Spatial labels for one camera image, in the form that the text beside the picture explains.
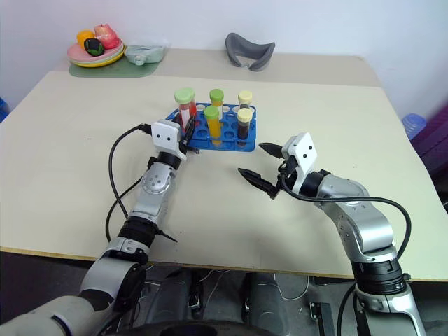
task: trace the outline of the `pink plate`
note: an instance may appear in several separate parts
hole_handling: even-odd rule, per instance
[[[116,53],[120,49],[123,49],[123,42],[118,39],[117,47],[115,47],[114,49],[106,49],[103,55],[93,57],[89,55],[87,51],[82,49],[79,44],[75,43],[67,50],[67,56],[70,60],[73,60],[75,62],[101,61],[111,56],[113,53]]]

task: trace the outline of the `floor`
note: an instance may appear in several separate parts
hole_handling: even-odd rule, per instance
[[[33,308],[61,295],[76,295],[90,262],[74,262],[28,255],[1,253],[0,322],[28,312]],[[148,270],[150,293],[141,302],[136,318],[138,325],[145,317],[147,304],[155,294],[158,284],[176,267],[155,266]],[[209,270],[201,269],[205,277]],[[206,319],[241,322],[241,299],[239,288],[245,272],[214,271],[204,281],[204,297],[207,299],[220,279],[206,307]],[[300,294],[307,284],[305,276],[277,274],[276,280],[286,298]],[[343,294],[350,283],[316,286],[312,282],[306,295],[296,301],[285,301],[290,334],[318,335],[309,311],[309,302],[327,302],[332,307],[333,320]],[[412,283],[412,290],[428,336],[448,335],[448,283]],[[356,324],[351,304],[347,305],[342,324],[342,334],[356,335]]]

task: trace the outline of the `yellow cap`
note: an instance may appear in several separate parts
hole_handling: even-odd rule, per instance
[[[248,123],[252,120],[252,110],[249,108],[241,108],[238,110],[237,115],[238,121],[242,123]]]
[[[240,103],[250,104],[252,102],[252,92],[250,91],[241,91],[238,94],[238,100]]]

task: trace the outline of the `green mat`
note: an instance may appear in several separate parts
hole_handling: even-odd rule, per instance
[[[99,68],[83,68],[71,64],[69,73],[75,77],[134,78],[151,75],[158,65],[159,63],[147,63],[137,66],[129,62],[126,57],[121,57],[117,62]]]

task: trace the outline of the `yellow liquid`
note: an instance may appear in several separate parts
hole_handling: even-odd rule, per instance
[[[217,118],[207,119],[207,125],[209,126],[210,137],[219,138],[221,136],[221,125]],[[221,141],[212,140],[211,142],[215,146],[221,145]]]

